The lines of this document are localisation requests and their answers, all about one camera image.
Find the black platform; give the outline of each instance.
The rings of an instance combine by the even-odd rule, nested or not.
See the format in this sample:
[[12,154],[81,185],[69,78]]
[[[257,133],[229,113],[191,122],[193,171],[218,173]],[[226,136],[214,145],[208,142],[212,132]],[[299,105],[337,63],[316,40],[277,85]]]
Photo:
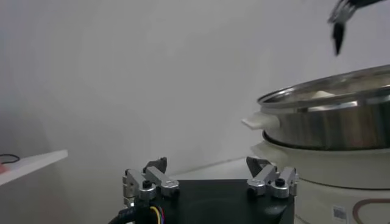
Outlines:
[[293,224],[294,197],[250,200],[246,180],[179,180],[176,201],[157,198],[166,224]]

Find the black cable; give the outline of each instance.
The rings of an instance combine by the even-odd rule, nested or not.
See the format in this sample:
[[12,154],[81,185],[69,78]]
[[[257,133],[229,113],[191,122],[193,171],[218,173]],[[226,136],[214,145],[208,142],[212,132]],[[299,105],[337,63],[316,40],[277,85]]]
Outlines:
[[134,220],[135,220],[135,208],[131,207],[119,211],[119,214],[108,224],[126,224],[129,222],[134,222]]
[[11,161],[5,161],[5,162],[2,162],[1,164],[9,164],[9,163],[16,163],[20,160],[20,157],[17,156],[17,155],[14,155],[14,154],[0,154],[0,157],[5,157],[5,156],[8,156],[8,157],[13,157],[14,160],[11,160]]

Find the white handle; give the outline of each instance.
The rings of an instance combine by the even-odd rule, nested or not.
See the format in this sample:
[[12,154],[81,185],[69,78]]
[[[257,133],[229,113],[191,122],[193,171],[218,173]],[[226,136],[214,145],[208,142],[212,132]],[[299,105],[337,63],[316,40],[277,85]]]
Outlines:
[[278,169],[282,169],[288,165],[288,155],[277,147],[270,146],[265,141],[252,146],[250,149],[259,158],[274,163]]
[[280,126],[280,122],[277,116],[263,114],[262,112],[257,112],[251,117],[244,118],[241,120],[241,122],[252,130],[279,128]]

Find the colored wires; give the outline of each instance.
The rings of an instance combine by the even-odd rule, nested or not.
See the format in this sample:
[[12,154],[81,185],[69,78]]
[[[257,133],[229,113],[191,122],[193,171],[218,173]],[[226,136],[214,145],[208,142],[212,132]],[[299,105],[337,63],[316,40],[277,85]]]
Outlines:
[[153,210],[156,213],[157,224],[164,224],[165,216],[164,216],[163,209],[159,206],[151,206],[151,210]]

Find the black wire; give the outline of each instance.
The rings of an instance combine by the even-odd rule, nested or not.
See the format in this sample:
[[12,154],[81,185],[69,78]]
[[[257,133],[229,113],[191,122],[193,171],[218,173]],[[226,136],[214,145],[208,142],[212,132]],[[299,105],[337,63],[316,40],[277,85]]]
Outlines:
[[20,157],[17,156],[17,155],[14,155],[14,154],[0,154],[0,157],[5,157],[5,156],[8,156],[8,157],[14,157],[14,160],[11,160],[11,161],[5,161],[5,162],[2,162],[1,164],[9,164],[9,163],[16,163],[20,160]]

